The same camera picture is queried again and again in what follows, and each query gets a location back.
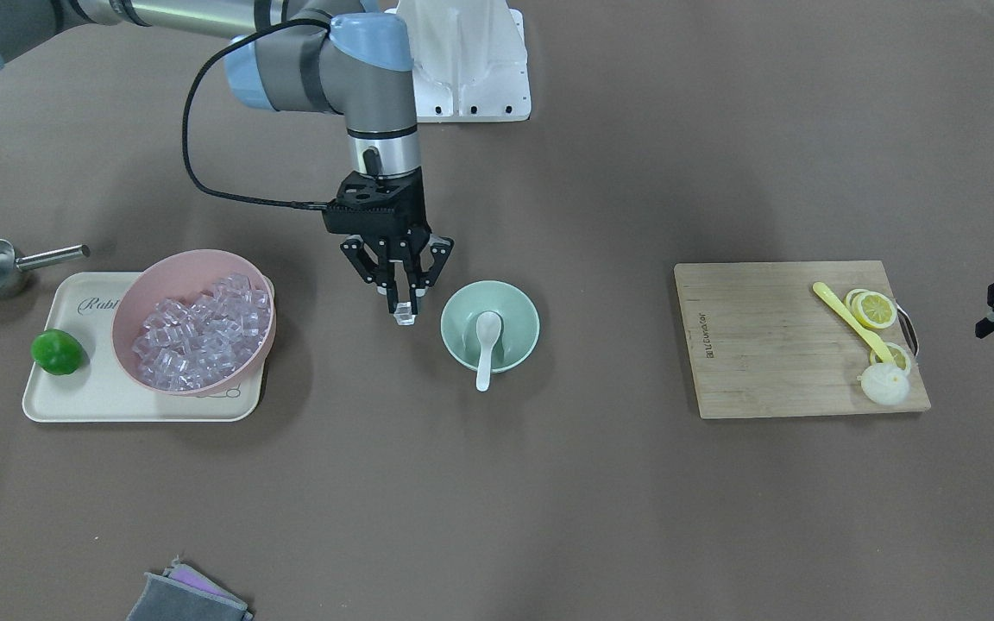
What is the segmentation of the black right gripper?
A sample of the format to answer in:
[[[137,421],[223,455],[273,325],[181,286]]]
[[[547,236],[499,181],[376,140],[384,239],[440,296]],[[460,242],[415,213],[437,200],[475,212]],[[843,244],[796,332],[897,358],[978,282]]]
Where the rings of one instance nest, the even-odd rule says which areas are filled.
[[[427,288],[437,283],[454,250],[453,239],[431,234],[419,168],[391,178],[351,172],[321,215],[333,235],[361,235],[346,237],[340,248],[360,278],[378,287],[389,305],[397,303],[397,283],[386,239],[394,240],[403,252],[411,308],[418,308]]]

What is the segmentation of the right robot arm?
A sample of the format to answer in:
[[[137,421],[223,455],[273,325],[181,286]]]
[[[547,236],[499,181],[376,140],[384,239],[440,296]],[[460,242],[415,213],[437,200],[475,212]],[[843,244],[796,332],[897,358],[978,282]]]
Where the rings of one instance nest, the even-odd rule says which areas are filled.
[[[251,109],[342,116],[354,169],[335,199],[289,207],[321,212],[389,311],[418,314],[453,241],[426,219],[403,20],[374,1],[0,1],[0,70],[78,25],[118,23],[228,40],[206,66],[223,63]]]

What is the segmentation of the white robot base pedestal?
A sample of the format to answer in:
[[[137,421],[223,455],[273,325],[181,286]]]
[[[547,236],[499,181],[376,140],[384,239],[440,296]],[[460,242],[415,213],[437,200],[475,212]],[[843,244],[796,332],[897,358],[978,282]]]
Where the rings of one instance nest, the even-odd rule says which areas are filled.
[[[524,19],[505,1],[399,1],[421,123],[523,122],[532,113]]]

